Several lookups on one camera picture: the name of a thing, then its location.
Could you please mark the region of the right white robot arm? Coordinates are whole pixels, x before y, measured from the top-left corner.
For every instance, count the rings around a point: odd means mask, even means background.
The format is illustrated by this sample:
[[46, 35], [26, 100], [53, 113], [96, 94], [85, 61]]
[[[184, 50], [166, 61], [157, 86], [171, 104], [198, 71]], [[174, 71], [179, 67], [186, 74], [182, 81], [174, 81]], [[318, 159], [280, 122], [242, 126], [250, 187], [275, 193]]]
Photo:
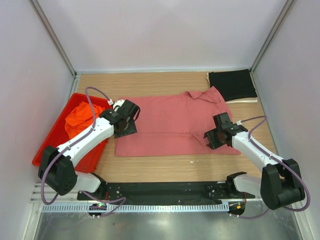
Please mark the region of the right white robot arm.
[[212, 150], [228, 146], [244, 154], [261, 171], [261, 177], [253, 177], [239, 172], [227, 177], [232, 190], [248, 193], [262, 198], [270, 210], [285, 208], [305, 201], [295, 212], [306, 210], [311, 203], [308, 187], [301, 177], [299, 164], [294, 159], [284, 159], [259, 143], [251, 130], [247, 130], [241, 121], [233, 123], [228, 113], [213, 116], [215, 128], [207, 131], [204, 138]]

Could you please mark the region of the pink polo t shirt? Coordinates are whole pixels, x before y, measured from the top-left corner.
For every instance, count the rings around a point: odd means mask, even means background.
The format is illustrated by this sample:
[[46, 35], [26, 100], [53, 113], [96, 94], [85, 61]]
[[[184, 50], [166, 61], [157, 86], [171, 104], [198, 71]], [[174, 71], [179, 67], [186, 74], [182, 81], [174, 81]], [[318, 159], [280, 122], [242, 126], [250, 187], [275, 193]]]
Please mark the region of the pink polo t shirt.
[[214, 129], [213, 117], [232, 115], [219, 91], [185, 91], [174, 95], [129, 97], [140, 107], [137, 132], [115, 140], [117, 157], [174, 155], [239, 155], [233, 147], [210, 149], [204, 134]]

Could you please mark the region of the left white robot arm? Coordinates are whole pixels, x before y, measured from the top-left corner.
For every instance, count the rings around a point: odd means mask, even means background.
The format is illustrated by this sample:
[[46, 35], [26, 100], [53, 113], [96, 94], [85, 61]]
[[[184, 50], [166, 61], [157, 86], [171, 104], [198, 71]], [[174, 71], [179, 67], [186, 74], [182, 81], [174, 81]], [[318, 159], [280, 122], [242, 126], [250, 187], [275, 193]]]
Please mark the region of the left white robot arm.
[[140, 107], [132, 101], [118, 100], [77, 136], [58, 147], [47, 146], [38, 170], [41, 185], [48, 185], [60, 196], [77, 191], [79, 200], [105, 200], [107, 182], [95, 173], [76, 171], [75, 167], [102, 141], [137, 133], [135, 121], [140, 112]]

